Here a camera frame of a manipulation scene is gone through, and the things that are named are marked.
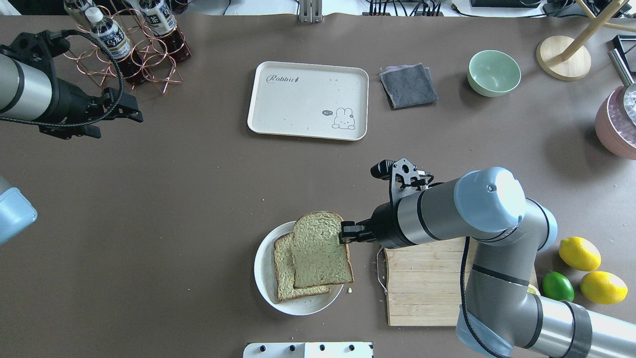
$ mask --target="metal handle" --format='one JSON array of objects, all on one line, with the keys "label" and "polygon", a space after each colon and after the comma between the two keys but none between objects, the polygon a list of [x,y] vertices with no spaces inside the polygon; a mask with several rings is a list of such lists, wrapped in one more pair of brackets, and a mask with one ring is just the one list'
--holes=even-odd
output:
[{"label": "metal handle", "polygon": [[612,63],[614,64],[616,71],[618,71],[618,76],[621,78],[623,85],[625,87],[633,85],[634,80],[630,74],[630,70],[627,69],[627,66],[625,65],[625,62],[623,62],[623,58],[618,53],[618,50],[611,50],[607,54],[609,55],[609,58],[612,59]]}]

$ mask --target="wooden cutting board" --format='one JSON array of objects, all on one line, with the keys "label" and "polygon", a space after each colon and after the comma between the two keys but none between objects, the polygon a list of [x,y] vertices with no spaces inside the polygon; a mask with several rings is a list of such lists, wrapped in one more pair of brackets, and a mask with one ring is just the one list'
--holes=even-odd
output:
[{"label": "wooden cutting board", "polygon": [[[385,250],[389,326],[456,326],[464,238]],[[465,280],[473,265],[471,242]],[[530,283],[537,286],[532,270]]]}]

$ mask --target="wooden stand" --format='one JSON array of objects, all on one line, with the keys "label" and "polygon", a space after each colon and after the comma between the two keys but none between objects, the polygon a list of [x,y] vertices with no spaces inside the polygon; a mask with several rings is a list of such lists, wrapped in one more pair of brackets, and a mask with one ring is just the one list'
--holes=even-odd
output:
[{"label": "wooden stand", "polygon": [[[576,39],[566,36],[552,36],[543,40],[537,47],[537,61],[539,61],[541,68],[550,76],[563,81],[576,81],[585,77],[591,68],[591,58],[583,44],[602,26],[611,25],[607,21],[627,1],[612,0],[597,17],[594,17],[588,9],[585,13],[592,21]],[[576,0],[576,2],[582,8],[587,9],[582,0]]]}]

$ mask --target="bread slice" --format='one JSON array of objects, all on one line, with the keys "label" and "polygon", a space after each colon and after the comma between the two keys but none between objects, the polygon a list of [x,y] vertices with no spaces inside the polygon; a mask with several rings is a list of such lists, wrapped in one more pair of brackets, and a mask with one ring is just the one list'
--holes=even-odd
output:
[{"label": "bread slice", "polygon": [[294,288],[354,281],[349,248],[338,239],[340,222],[341,216],[330,211],[309,213],[296,221],[291,252]]},{"label": "bread slice", "polygon": [[290,299],[331,292],[329,286],[317,286],[308,289],[294,288],[294,266],[291,258],[293,240],[294,234],[289,233],[274,241],[274,270],[276,270],[276,281],[278,282],[278,301],[284,302]]}]

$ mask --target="mint green bowl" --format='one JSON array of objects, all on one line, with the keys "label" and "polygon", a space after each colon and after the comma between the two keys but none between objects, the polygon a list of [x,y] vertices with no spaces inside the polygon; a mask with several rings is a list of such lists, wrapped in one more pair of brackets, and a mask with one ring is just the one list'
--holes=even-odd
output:
[{"label": "mint green bowl", "polygon": [[499,97],[521,82],[521,69],[515,60],[496,50],[484,50],[468,64],[468,83],[482,96]]}]

